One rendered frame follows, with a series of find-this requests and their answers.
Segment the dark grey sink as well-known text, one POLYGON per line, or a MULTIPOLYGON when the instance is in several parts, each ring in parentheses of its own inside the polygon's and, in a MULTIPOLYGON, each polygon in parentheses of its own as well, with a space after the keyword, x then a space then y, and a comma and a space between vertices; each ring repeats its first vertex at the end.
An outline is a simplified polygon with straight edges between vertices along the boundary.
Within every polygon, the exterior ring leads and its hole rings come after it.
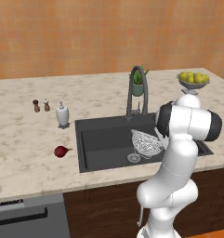
POLYGON ((128 161, 127 156, 134 152, 131 130, 156 136, 154 128, 153 113, 134 115, 131 120, 126 120, 124 116, 77 120, 75 131, 80 172, 159 162, 169 167, 182 165, 185 156, 178 155, 175 142, 151 159, 141 157, 137 163, 128 161))

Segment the dark grey arched faucet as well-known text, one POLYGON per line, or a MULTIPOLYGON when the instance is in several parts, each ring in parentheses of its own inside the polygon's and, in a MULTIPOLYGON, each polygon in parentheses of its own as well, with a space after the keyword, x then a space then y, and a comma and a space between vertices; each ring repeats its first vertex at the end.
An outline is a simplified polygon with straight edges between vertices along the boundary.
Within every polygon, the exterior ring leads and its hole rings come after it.
POLYGON ((143 108, 142 108, 142 115, 147 115, 148 113, 148 84, 147 84, 147 78, 145 73, 143 72, 143 69, 141 66, 134 66, 134 68, 131 71, 131 75, 129 77, 129 89, 128 89, 128 96, 127 96, 127 105, 126 105, 126 120, 130 120, 132 118, 131 112, 132 112, 132 89, 133 89, 133 82, 134 82, 134 75, 135 72, 139 71, 141 75, 141 79, 143 81, 143 108))

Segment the white soap dispenser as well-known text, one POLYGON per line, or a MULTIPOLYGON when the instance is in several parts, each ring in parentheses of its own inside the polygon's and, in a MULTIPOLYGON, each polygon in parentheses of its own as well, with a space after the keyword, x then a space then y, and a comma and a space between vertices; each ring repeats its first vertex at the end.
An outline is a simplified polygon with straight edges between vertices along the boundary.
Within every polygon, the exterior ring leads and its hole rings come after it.
POLYGON ((63 105, 62 101, 56 109, 56 117, 59 122, 59 127, 64 128, 69 125, 69 109, 63 105))

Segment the green potted plant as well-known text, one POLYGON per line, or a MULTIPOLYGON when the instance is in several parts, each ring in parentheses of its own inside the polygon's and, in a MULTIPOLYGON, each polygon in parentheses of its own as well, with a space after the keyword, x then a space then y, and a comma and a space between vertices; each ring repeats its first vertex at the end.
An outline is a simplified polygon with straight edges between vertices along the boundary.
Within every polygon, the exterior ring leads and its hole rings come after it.
POLYGON ((143 89, 143 79, 139 70, 136 70, 133 77, 133 88, 132 95, 135 97, 140 97, 144 92, 143 89))

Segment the grey dishwasher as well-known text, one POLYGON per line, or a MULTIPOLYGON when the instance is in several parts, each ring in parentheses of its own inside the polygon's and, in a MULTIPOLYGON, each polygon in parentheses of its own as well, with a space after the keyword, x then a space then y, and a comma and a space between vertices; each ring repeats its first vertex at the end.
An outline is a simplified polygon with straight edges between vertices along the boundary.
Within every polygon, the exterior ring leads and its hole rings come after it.
POLYGON ((0 226, 0 238, 71 238, 62 194, 0 203, 0 220, 43 213, 47 218, 0 226))

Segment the grey footed fruit bowl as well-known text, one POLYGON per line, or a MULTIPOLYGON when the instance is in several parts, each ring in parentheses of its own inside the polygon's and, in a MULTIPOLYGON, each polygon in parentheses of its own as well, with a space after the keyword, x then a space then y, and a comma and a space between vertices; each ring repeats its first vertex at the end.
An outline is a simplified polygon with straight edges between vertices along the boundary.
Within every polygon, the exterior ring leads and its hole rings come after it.
POLYGON ((184 94, 191 94, 191 95, 197 95, 198 94, 197 89, 201 89, 209 84, 209 82, 204 84, 191 84, 181 80, 179 77, 178 77, 178 80, 179 80, 179 83, 183 86, 181 91, 184 94))

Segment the dark wooden cabinet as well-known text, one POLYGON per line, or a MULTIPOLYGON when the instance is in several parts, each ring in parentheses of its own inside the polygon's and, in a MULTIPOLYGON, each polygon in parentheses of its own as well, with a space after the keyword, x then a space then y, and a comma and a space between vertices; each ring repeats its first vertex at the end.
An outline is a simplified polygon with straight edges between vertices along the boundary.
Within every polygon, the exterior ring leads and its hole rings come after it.
MULTIPOLYGON (((224 229, 224 168, 197 172, 196 202, 177 216, 174 227, 186 238, 224 229)), ((63 194, 71 238, 136 238, 139 204, 136 182, 63 194)))

